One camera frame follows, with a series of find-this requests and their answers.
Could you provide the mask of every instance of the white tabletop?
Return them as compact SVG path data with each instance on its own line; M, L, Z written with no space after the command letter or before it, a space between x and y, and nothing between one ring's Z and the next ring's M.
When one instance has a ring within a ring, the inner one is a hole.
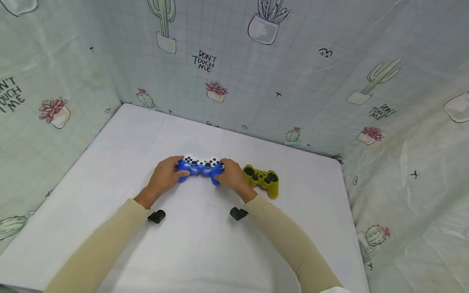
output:
M274 170L280 188L272 202L311 237L346 289L369 291L336 160L127 104L0 255L0 284L44 290L93 230L146 185L159 161L188 153ZM190 176L155 203L166 218L146 224L98 292L300 292L249 218L230 217L241 206L209 177Z

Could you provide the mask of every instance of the black clip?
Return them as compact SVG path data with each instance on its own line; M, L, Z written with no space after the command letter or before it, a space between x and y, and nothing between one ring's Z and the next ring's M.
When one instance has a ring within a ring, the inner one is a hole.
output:
M243 209L232 208L230 211L230 215L233 217L233 219L235 219L236 221L239 221L245 216L247 216L248 212L246 212Z
M159 224L164 218L166 217L166 213L164 210L158 210L153 212L147 219L150 222Z

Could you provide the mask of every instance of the hand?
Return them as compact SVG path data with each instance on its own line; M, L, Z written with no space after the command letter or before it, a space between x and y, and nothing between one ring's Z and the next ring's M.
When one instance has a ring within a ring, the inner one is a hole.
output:
M244 174L239 164L226 158L221 159L220 162L225 165L225 169L223 174L216 175L215 179L221 185L233 189L245 203L254 199L257 193L244 180Z
M174 156L159 162L148 185L134 200L149 209L165 191L176 185L179 178L189 176L189 171L176 172L176 163L182 159L184 156Z

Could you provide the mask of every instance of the blue game controller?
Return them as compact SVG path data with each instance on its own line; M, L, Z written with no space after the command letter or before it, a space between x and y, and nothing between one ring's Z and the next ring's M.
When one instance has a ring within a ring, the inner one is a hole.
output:
M198 158L191 154L185 155L184 159L178 162L177 171L189 171L190 175L202 173L204 176L210 176L212 183L215 186L220 185L220 182L215 180L216 175L223 173L223 164L216 157ZM188 176L179 178L179 183L186 181Z

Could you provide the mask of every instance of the arm sleeve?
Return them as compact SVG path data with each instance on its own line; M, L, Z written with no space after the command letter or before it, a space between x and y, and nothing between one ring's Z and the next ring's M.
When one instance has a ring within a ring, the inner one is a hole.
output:
M72 254L44 293L95 292L151 213L128 199Z
M279 208L258 195L243 209L293 269L302 293L343 287L308 235Z

